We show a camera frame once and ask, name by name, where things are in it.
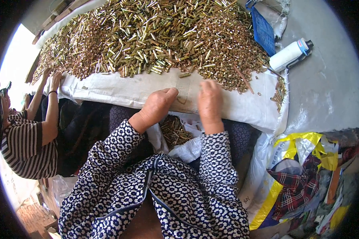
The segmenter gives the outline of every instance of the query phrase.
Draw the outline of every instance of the zipper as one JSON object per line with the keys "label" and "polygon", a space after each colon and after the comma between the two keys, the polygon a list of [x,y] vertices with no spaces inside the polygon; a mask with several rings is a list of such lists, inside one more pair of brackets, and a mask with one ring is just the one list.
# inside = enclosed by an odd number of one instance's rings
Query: zipper
{"label": "zipper", "polygon": [[146,181],[145,181],[145,185],[144,185],[144,198],[142,199],[141,202],[139,202],[139,203],[134,203],[134,204],[131,204],[131,205],[126,206],[126,207],[121,207],[121,208],[119,208],[119,209],[117,209],[117,210],[111,211],[110,213],[108,213],[108,214],[105,215],[105,216],[97,217],[96,219],[97,219],[97,220],[103,220],[103,219],[105,219],[105,218],[107,218],[107,217],[109,217],[109,216],[113,216],[113,215],[116,214],[116,213],[125,212],[125,211],[127,211],[127,210],[129,210],[129,209],[131,209],[131,208],[135,208],[135,207],[141,205],[141,204],[144,202],[145,198],[146,198],[146,195],[147,195],[147,193],[148,193],[148,189],[150,188],[150,183],[151,183],[151,179],[152,179],[152,174],[153,174],[153,171],[152,171],[152,170],[148,170],[148,177],[147,177],[147,179],[146,179]]}
{"label": "zipper", "polygon": [[[154,172],[156,172],[157,169],[158,169],[158,159],[162,158],[162,155],[163,155],[163,154],[161,154],[161,157],[154,159],[154,162],[153,162]],[[175,213],[172,211],[172,209],[169,208],[168,205],[166,205],[166,203],[164,203],[161,199],[159,199],[159,198],[152,192],[152,190],[150,189],[150,185],[149,185],[149,190],[150,190],[150,193],[152,194],[152,197],[155,198],[155,199],[160,203],[161,206],[165,207],[166,210],[168,210],[169,212],[171,212],[171,213],[177,218],[178,221],[180,221],[180,222],[182,222],[183,224],[186,224],[186,225],[188,225],[188,226],[197,228],[198,230],[205,231],[205,232],[211,232],[210,229],[201,228],[201,227],[195,226],[195,225],[193,225],[193,224],[191,224],[191,223],[188,223],[188,222],[183,221],[182,219],[180,219],[180,218],[177,216],[177,214],[175,214]]]}
{"label": "zipper", "polygon": [[161,206],[163,206],[166,210],[168,210],[169,212],[171,212],[171,213],[176,217],[176,219],[177,219],[178,221],[180,221],[180,222],[182,222],[183,224],[186,224],[186,225],[188,225],[188,226],[197,228],[198,230],[201,230],[201,231],[212,232],[210,229],[201,228],[201,227],[195,226],[195,225],[193,225],[193,224],[191,224],[191,223],[188,223],[188,222],[186,222],[186,221],[183,221],[182,219],[179,218],[179,216],[177,216],[177,214],[175,214],[175,213],[169,208],[168,205],[166,205],[161,199],[159,199],[159,198],[152,192],[151,189],[149,189],[149,190],[150,190],[150,193],[152,194],[153,198],[155,198],[155,199],[159,202],[159,204],[160,204]]}

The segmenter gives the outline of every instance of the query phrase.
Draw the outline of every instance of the brick wall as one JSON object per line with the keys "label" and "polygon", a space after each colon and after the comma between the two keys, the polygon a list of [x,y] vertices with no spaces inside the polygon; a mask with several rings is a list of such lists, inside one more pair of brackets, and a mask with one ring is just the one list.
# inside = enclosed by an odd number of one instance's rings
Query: brick wall
{"label": "brick wall", "polygon": [[39,231],[44,235],[45,227],[56,221],[38,202],[23,205],[16,213],[29,233]]}

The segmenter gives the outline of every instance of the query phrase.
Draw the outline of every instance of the pile of brass tubes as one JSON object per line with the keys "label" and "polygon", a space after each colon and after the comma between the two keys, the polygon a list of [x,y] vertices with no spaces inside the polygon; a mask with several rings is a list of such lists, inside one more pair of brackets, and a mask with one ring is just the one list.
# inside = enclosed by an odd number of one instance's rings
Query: pile of brass tubes
{"label": "pile of brass tubes", "polygon": [[177,116],[168,115],[163,123],[160,123],[162,135],[169,147],[182,145],[193,138],[193,135],[186,131]]}
{"label": "pile of brass tubes", "polygon": [[74,17],[40,53],[33,84],[47,67],[85,79],[93,73],[143,71],[162,74],[171,67],[197,70],[227,90],[242,93],[246,79],[268,62],[254,41],[249,13],[228,0],[109,0]]}

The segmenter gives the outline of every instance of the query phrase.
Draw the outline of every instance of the bracelet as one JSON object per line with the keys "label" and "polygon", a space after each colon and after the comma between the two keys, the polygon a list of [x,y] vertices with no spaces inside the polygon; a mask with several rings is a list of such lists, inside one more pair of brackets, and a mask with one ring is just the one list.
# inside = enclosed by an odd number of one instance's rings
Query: bracelet
{"label": "bracelet", "polygon": [[48,93],[48,96],[51,94],[51,93],[56,93],[57,94],[57,91],[50,91],[49,93]]}

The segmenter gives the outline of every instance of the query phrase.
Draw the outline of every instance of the sleeve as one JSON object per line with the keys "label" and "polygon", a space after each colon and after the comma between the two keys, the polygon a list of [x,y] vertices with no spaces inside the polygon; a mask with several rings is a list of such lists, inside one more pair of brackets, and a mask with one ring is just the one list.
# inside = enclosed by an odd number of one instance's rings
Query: sleeve
{"label": "sleeve", "polygon": [[11,119],[27,119],[28,117],[28,112],[26,110],[18,112],[15,110],[11,110],[10,112],[10,116],[8,117],[10,120]]}
{"label": "sleeve", "polygon": [[36,122],[11,127],[1,149],[7,163],[11,165],[13,160],[26,160],[38,154],[41,146],[42,125]]}
{"label": "sleeve", "polygon": [[62,201],[58,227],[63,238],[70,237],[68,232],[74,234],[75,231],[87,230],[82,227],[80,220],[95,217],[90,215],[93,208],[100,202],[112,180],[120,174],[127,156],[143,138],[124,120],[104,141],[93,145],[72,193]]}
{"label": "sleeve", "polygon": [[201,139],[199,176],[203,190],[221,202],[237,201],[238,173],[231,162],[228,132],[202,135]]}

